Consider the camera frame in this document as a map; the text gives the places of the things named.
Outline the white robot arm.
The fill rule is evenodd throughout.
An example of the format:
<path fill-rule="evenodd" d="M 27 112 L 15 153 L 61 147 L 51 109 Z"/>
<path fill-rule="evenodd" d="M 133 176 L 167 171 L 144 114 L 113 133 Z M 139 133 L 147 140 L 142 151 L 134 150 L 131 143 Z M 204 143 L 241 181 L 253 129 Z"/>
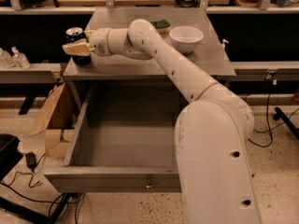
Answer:
<path fill-rule="evenodd" d="M 100 28 L 63 46 L 68 55 L 154 59 L 187 106 L 175 125 L 178 175 L 188 224 L 262 224 L 244 145 L 249 105 L 167 44 L 143 19 Z"/>

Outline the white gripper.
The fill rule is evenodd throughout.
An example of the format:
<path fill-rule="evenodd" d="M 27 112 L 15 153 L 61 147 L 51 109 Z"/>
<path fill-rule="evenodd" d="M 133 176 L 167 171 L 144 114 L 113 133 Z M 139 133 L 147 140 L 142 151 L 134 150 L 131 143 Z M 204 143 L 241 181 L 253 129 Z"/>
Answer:
<path fill-rule="evenodd" d="M 98 56 L 110 56 L 111 52 L 108 47 L 109 32 L 109 28 L 85 31 L 85 35 L 90 38 L 91 45 L 86 41 L 79 41 L 62 45 L 62 48 L 66 54 L 71 56 L 90 56 L 92 52 Z"/>

